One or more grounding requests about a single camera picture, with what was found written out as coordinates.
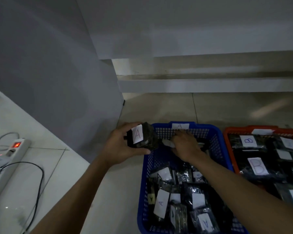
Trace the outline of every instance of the person's left hand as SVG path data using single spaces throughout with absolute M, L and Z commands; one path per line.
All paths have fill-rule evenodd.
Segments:
M 127 141 L 124 140 L 126 132 L 140 124 L 142 124 L 142 122 L 124 123 L 110 133 L 103 150 L 99 155 L 109 166 L 121 163 L 127 158 L 135 155 L 151 153 L 149 149 L 145 148 L 130 148 L 127 146 Z

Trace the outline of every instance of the orange plastic basket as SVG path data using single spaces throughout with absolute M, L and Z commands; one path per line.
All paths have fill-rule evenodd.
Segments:
M 254 129 L 271 129 L 274 130 L 274 134 L 278 134 L 281 136 L 287 136 L 287 137 L 292 137 L 293 138 L 293 129 L 286 129 L 286 128 L 279 128 L 278 126 L 246 126 L 246 127 L 227 127 L 224 132 L 224 138 L 225 138 L 225 143 L 228 149 L 228 153 L 232 162 L 232 166 L 234 169 L 234 172 L 236 174 L 240 174 L 240 170 L 238 168 L 238 164 L 236 162 L 236 159 L 234 157 L 230 141 L 228 138 L 228 134 L 251 134 Z

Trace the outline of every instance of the gray cable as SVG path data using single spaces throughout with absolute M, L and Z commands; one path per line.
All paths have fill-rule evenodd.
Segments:
M 1 140 L 3 137 L 5 137 L 6 135 L 9 135 L 9 134 L 16 134 L 16 135 L 17 135 L 17 138 L 18 138 L 18 139 L 20 138 L 20 134 L 19 134 L 19 133 L 17 133 L 17 132 L 9 132 L 9 133 L 6 133 L 6 134 L 0 136 L 0 140 Z

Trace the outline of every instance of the plastic basket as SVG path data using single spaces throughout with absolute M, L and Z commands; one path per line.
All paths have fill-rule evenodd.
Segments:
M 236 159 L 234 157 L 231 145 L 230 145 L 230 141 L 229 141 L 229 137 L 228 134 L 251 134 L 252 131 L 254 129 L 270 129 L 270 130 L 274 130 L 274 134 L 278 134 L 281 136 L 287 136 L 287 137 L 292 137 L 293 138 L 293 129 L 286 129 L 286 128 L 279 128 L 278 126 L 246 126 L 246 127 L 227 127 L 224 132 L 224 139 L 227 145 L 227 149 L 229 152 L 229 156 L 232 162 L 232 166 L 234 169 L 234 172 L 236 174 L 240 174 L 240 170 L 238 168 L 238 164 L 236 162 Z
M 211 158 L 233 171 L 232 164 L 228 155 L 226 144 L 221 131 L 213 125 L 209 124 L 196 124 L 195 122 L 169 122 L 169 123 L 155 123 L 153 127 L 159 138 L 170 139 L 174 131 L 172 129 L 173 123 L 189 123 L 189 131 L 195 136 L 205 138 L 211 143 L 209 153 Z M 165 165 L 170 162 L 173 169 L 178 168 L 183 162 L 176 157 L 168 147 L 160 146 L 158 149 L 152 151 L 150 155 L 144 156 L 141 188 L 139 197 L 139 207 L 137 222 L 141 233 L 173 233 L 172 229 L 163 229 L 148 222 L 148 200 L 147 200 L 147 177 L 150 176 L 150 171 L 154 168 Z M 238 222 L 236 218 L 233 219 L 232 234 L 247 233 L 245 228 Z

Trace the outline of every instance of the floor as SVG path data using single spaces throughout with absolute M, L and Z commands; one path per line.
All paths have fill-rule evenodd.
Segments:
M 123 94 L 119 124 L 194 121 L 227 126 L 285 125 L 293 128 L 293 93 Z M 22 109 L 0 97 L 0 135 L 17 131 L 32 140 L 23 161 L 43 166 L 46 178 L 34 227 L 84 173 L 89 163 Z M 8 146 L 12 137 L 0 142 Z M 82 233 L 140 233 L 137 207 L 143 157 L 112 167 L 94 198 Z M 22 232 L 31 218 L 41 173 L 20 164 L 0 196 L 0 234 Z

